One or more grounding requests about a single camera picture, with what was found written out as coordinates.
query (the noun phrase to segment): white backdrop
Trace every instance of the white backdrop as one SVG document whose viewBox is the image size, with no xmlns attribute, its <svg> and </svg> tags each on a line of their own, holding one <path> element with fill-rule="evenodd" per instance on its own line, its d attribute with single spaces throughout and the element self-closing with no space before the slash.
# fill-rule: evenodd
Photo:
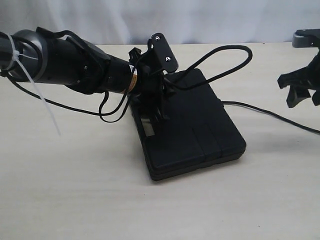
<svg viewBox="0 0 320 240">
<path fill-rule="evenodd" d="M 1 0 L 0 31 L 72 30 L 94 44 L 288 42 L 320 28 L 319 0 Z"/>
</svg>

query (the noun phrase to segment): white wall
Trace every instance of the white wall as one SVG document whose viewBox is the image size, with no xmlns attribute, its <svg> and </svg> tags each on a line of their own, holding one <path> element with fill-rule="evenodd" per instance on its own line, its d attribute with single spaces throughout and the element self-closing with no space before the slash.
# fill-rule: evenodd
<svg viewBox="0 0 320 240">
<path fill-rule="evenodd" d="M 72 30 L 95 44 L 291 41 L 320 28 L 319 0 L 1 0 L 0 31 Z"/>
</svg>

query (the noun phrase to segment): white zip tie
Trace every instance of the white zip tie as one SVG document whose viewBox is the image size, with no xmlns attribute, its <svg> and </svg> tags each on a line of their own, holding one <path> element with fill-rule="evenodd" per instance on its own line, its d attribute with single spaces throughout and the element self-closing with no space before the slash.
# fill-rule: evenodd
<svg viewBox="0 0 320 240">
<path fill-rule="evenodd" d="M 14 43 L 14 40 L 13 38 L 11 37 L 11 35 L 9 34 L 6 34 L 11 42 L 11 45 L 12 45 L 12 60 L 11 60 L 11 63 L 9 64 L 9 66 L 12 67 L 13 63 L 14 62 L 17 62 L 20 67 L 22 68 L 23 72 L 25 73 L 26 77 L 29 79 L 30 83 L 32 83 L 34 89 L 37 91 L 40 99 L 42 100 L 44 106 L 46 107 L 46 109 L 48 110 L 48 112 L 50 113 L 50 116 L 51 116 L 51 119 L 53 121 L 53 124 L 56 128 L 56 131 L 58 132 L 59 136 L 61 136 L 61 132 L 60 132 L 60 129 L 58 127 L 58 124 L 57 124 L 57 121 L 56 121 L 56 118 L 54 116 L 54 113 L 51 111 L 48 103 L 46 102 L 45 98 L 43 97 L 43 95 L 41 94 L 40 92 L 40 89 L 37 87 L 35 81 L 32 79 L 32 77 L 30 76 L 30 74 L 28 73 L 27 69 L 25 68 L 25 66 L 20 62 L 19 60 L 19 56 L 24 56 L 26 58 L 29 58 L 29 59 L 34 59 L 34 60 L 38 60 L 37 58 L 35 57 L 31 57 L 31 56 L 26 56 L 24 54 L 20 54 L 19 51 L 16 50 L 16 46 L 15 46 L 15 43 Z"/>
</svg>

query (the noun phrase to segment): tabletop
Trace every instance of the tabletop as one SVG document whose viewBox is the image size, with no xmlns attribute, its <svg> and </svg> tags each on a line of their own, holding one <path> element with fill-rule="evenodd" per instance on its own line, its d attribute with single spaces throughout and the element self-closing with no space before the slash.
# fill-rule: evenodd
<svg viewBox="0 0 320 240">
<path fill-rule="evenodd" d="M 248 43 L 253 60 L 210 85 L 223 101 L 255 105 L 320 129 L 310 99 L 289 109 L 281 74 L 305 67 L 315 48 Z M 221 44 L 172 45 L 184 70 Z M 128 59 L 132 45 L 99 46 Z M 146 46 L 135 46 L 146 50 Z M 219 52 L 204 75 L 242 62 L 246 53 Z M 24 87 L 34 91 L 32 85 Z M 103 96 L 38 84 L 51 100 L 97 111 Z M 121 99 L 111 94 L 105 111 Z M 226 106 L 247 143 L 236 161 L 153 182 L 129 112 L 118 123 L 44 105 L 0 79 L 1 240 L 320 239 L 320 137 L 266 114 Z"/>
</svg>

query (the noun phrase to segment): black square base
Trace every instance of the black square base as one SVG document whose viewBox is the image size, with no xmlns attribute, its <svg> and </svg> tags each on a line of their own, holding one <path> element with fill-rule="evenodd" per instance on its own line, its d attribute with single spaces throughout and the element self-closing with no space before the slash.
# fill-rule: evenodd
<svg viewBox="0 0 320 240">
<path fill-rule="evenodd" d="M 205 81 L 199 69 L 180 85 Z M 170 120 L 148 122 L 148 112 L 132 102 L 145 161 L 152 180 L 159 181 L 240 158 L 247 144 L 209 84 L 178 91 L 165 106 Z"/>
</svg>

